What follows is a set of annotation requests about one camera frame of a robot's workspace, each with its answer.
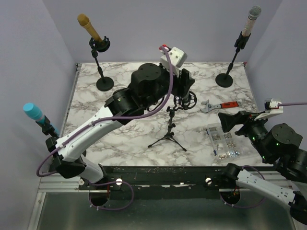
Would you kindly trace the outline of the gold handheld microphone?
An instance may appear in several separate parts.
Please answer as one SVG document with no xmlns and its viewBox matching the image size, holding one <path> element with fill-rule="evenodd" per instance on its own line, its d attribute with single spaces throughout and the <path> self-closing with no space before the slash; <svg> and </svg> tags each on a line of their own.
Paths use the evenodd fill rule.
<svg viewBox="0 0 307 230">
<path fill-rule="evenodd" d="M 102 42 L 100 35 L 97 33 L 97 31 L 94 29 L 94 27 L 91 24 L 90 19 L 83 13 L 79 14 L 77 17 L 77 21 L 81 27 L 83 27 L 89 35 L 97 42 Z"/>
</svg>

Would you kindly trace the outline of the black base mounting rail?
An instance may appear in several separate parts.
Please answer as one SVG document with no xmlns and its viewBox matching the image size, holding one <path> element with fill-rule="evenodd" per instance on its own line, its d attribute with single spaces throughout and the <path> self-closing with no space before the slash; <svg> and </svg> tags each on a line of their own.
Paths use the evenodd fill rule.
<svg viewBox="0 0 307 230">
<path fill-rule="evenodd" d="M 241 171 L 232 163 L 225 167 L 106 166 L 101 181 L 85 181 L 79 189 L 112 200 L 218 199 L 221 189 L 235 187 Z"/>
</svg>

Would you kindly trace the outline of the rhinestone handheld microphone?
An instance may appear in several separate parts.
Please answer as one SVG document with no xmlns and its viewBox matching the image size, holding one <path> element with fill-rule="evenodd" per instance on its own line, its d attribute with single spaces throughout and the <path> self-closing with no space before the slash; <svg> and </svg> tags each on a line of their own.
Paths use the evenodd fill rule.
<svg viewBox="0 0 307 230">
<path fill-rule="evenodd" d="M 244 28 L 241 32 L 242 36 L 247 37 L 251 34 L 251 30 L 254 27 L 255 21 L 261 15 L 261 7 L 256 5 L 253 6 L 248 13 L 248 19 L 244 25 Z"/>
</svg>

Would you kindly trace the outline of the black tripod shock mount stand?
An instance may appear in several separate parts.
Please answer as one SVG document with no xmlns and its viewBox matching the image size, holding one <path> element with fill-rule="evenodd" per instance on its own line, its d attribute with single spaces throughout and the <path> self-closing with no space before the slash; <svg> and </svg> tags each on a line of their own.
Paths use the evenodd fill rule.
<svg viewBox="0 0 307 230">
<path fill-rule="evenodd" d="M 182 98 L 178 97 L 178 96 L 174 96 L 173 98 L 173 103 L 174 106 L 171 108 L 170 106 L 167 107 L 166 111 L 169 113 L 169 120 L 168 120 L 168 126 L 167 126 L 167 133 L 160 139 L 158 139 L 157 141 L 155 141 L 154 143 L 148 145 L 148 148 L 151 148 L 153 145 L 157 144 L 159 141 L 162 140 L 170 140 L 176 144 L 178 144 L 183 151 L 187 151 L 181 144 L 179 144 L 175 139 L 174 139 L 174 132 L 172 131 L 173 128 L 176 127 L 176 124 L 173 123 L 173 118 L 175 117 L 175 112 L 178 110 L 190 110 L 192 108 L 194 108 L 197 104 L 197 96 L 194 92 L 189 91 L 189 93 L 187 94 L 189 95 L 189 102 L 190 105 L 188 106 L 188 108 L 182 108 L 181 107 L 181 101 Z"/>
</svg>

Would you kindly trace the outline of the blue handheld microphone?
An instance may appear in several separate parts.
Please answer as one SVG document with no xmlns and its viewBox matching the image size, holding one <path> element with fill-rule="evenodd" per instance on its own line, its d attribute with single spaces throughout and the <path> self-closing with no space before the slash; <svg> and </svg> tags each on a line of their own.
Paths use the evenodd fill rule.
<svg viewBox="0 0 307 230">
<path fill-rule="evenodd" d="M 42 110 L 34 103 L 26 103 L 23 106 L 23 111 L 29 118 L 33 119 L 35 122 L 44 119 L 45 116 Z"/>
</svg>

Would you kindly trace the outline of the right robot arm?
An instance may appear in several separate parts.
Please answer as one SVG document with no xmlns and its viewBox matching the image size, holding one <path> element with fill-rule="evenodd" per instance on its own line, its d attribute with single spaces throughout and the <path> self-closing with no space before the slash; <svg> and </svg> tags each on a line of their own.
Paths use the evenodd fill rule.
<svg viewBox="0 0 307 230">
<path fill-rule="evenodd" d="M 303 137 L 286 123 L 267 130 L 265 123 L 275 116 L 270 112 L 252 113 L 239 111 L 231 115 L 218 113 L 223 132 L 229 132 L 236 125 L 242 127 L 235 132 L 251 142 L 260 155 L 262 163 L 271 166 L 288 181 L 293 182 L 298 191 L 282 188 L 262 178 L 258 178 L 242 166 L 229 163 L 221 175 L 223 186 L 248 188 L 265 198 L 279 203 L 296 221 L 307 223 L 307 152 L 300 148 Z"/>
</svg>

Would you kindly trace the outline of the clear screw organizer box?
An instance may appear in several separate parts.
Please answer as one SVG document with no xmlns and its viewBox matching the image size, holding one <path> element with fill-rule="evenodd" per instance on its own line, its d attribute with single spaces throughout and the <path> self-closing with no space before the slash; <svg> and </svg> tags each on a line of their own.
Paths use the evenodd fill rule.
<svg viewBox="0 0 307 230">
<path fill-rule="evenodd" d="M 206 128 L 214 156 L 218 160 L 228 160 L 241 155 L 241 149 L 234 132 L 224 132 L 220 123 L 209 124 Z"/>
</svg>

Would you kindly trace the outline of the black round base mic stand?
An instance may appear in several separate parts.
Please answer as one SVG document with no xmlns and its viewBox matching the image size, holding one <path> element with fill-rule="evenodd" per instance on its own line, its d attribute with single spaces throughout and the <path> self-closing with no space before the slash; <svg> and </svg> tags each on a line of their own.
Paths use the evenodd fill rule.
<svg viewBox="0 0 307 230">
<path fill-rule="evenodd" d="M 242 34 L 242 33 L 243 32 L 240 33 L 238 39 L 235 42 L 235 45 L 234 45 L 234 47 L 236 48 L 235 55 L 234 55 L 231 63 L 228 65 L 227 72 L 226 73 L 220 73 L 215 78 L 216 84 L 220 87 L 229 88 L 233 84 L 233 78 L 230 76 L 230 71 L 233 68 L 234 61 L 235 61 L 238 53 L 240 52 L 240 50 L 243 50 L 245 48 L 245 46 L 246 46 L 246 44 L 247 44 L 247 42 L 250 38 L 250 35 L 251 35 L 251 34 L 245 35 L 245 34 Z"/>
</svg>

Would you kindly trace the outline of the black stand with blue mic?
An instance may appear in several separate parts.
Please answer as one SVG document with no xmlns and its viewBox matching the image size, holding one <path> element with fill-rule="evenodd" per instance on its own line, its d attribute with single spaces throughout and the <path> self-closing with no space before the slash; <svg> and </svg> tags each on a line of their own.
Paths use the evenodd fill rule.
<svg viewBox="0 0 307 230">
<path fill-rule="evenodd" d="M 46 136 L 50 135 L 51 137 L 58 139 L 59 138 L 59 132 L 57 129 L 52 125 L 50 120 L 44 116 L 44 119 L 40 121 L 36 121 L 36 123 L 41 127 L 41 131 Z"/>
</svg>

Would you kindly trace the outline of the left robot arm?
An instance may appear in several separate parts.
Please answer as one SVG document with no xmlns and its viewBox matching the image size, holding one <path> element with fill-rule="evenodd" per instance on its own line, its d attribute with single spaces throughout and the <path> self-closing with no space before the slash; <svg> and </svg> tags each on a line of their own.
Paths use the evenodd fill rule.
<svg viewBox="0 0 307 230">
<path fill-rule="evenodd" d="M 153 116 L 169 97 L 178 97 L 184 104 L 195 79 L 187 69 L 178 73 L 162 64 L 145 63 L 131 74 L 128 87 L 119 89 L 88 121 L 55 142 L 53 166 L 63 178 L 75 176 L 90 181 L 95 189 L 106 185 L 102 168 L 88 160 L 83 153 L 108 133 L 132 120 Z"/>
</svg>

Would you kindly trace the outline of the red handled adjustable wrench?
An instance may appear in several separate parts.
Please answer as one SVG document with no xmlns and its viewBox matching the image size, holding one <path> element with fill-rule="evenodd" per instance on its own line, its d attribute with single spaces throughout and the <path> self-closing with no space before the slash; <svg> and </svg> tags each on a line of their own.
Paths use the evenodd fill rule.
<svg viewBox="0 0 307 230">
<path fill-rule="evenodd" d="M 228 109 L 228 108 L 240 107 L 242 103 L 239 101 L 232 101 L 232 102 L 226 102 L 226 103 L 211 104 L 210 100 L 207 100 L 207 101 L 202 102 L 201 105 L 205 106 L 204 108 L 201 109 L 201 112 L 208 113 L 214 109 Z"/>
</svg>

